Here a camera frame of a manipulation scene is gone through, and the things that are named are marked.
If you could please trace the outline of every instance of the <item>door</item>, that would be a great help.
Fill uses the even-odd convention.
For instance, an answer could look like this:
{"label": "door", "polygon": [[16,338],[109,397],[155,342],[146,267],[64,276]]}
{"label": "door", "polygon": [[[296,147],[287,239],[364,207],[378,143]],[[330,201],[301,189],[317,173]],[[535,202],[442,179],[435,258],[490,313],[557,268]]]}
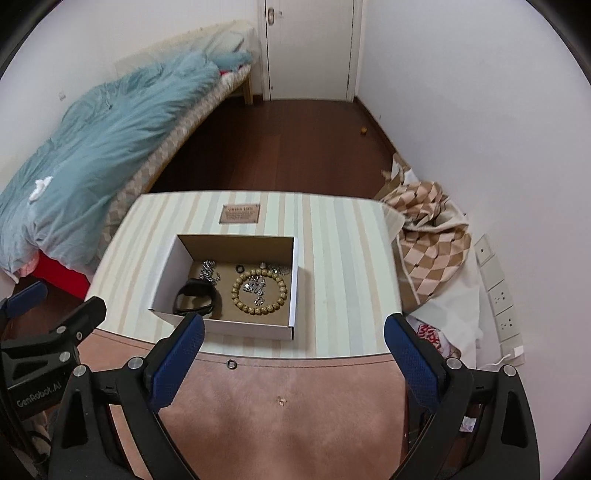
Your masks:
{"label": "door", "polygon": [[346,100],[353,0],[266,0],[269,94]]}

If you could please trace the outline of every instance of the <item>beige checkered fabric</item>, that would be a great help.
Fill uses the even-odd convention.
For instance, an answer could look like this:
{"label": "beige checkered fabric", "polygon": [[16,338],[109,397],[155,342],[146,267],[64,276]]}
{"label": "beige checkered fabric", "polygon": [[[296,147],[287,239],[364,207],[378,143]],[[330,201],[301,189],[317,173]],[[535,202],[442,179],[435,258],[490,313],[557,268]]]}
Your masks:
{"label": "beige checkered fabric", "polygon": [[436,182],[400,185],[383,201],[405,216],[392,246],[402,308],[411,312],[436,295],[463,265],[472,237],[464,216]]}
{"label": "beige checkered fabric", "polygon": [[207,95],[179,119],[176,127],[168,137],[152,152],[144,165],[116,195],[107,213],[105,226],[100,236],[97,252],[99,259],[103,257],[123,218],[125,218],[137,198],[151,188],[164,167],[178,152],[178,149],[193,135],[207,116],[246,80],[250,71],[251,66],[246,65],[236,73],[224,74]]}

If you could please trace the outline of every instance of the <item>bed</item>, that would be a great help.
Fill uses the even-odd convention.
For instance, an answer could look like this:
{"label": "bed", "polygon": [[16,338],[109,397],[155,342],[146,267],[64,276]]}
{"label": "bed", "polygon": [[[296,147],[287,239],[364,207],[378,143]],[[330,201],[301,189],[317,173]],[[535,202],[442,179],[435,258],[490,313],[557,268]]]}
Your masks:
{"label": "bed", "polygon": [[[77,100],[0,193],[0,268],[18,282],[46,255],[91,276],[134,201],[211,111],[240,88],[252,104],[251,65],[259,52],[254,28],[234,21],[163,40],[116,62],[117,80]],[[109,124],[112,118],[119,123]],[[122,139],[119,155],[112,145]],[[83,168],[89,171],[81,173]],[[47,189],[31,202],[35,180],[48,176]],[[112,191],[102,186],[112,182]],[[95,198],[89,200],[87,190]]]}

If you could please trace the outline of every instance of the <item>checkered blanket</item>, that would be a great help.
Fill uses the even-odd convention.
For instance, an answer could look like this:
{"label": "checkered blanket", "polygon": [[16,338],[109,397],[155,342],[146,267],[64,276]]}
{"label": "checkered blanket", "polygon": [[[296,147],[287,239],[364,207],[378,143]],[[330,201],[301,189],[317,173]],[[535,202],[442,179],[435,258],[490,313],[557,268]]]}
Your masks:
{"label": "checkered blanket", "polygon": [[392,247],[402,308],[412,312],[458,271],[472,237],[463,214],[437,182],[400,184],[382,201],[406,218]]}

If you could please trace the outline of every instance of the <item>wall socket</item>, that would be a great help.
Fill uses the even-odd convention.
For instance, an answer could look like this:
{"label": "wall socket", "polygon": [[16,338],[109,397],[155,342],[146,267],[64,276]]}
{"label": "wall socket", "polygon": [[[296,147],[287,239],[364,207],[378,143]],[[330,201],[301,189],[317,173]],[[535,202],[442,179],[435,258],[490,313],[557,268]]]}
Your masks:
{"label": "wall socket", "polygon": [[488,241],[487,235],[482,235],[480,240],[474,245],[476,252],[476,260],[479,265],[484,265],[495,253],[492,251],[491,243]]}
{"label": "wall socket", "polygon": [[504,312],[498,314],[495,317],[495,321],[496,331],[499,334],[500,342],[504,342],[515,335],[519,335],[521,332],[515,307],[509,307]]}
{"label": "wall socket", "polygon": [[492,287],[488,291],[488,296],[491,299],[492,313],[495,316],[513,306],[513,297],[505,281]]}

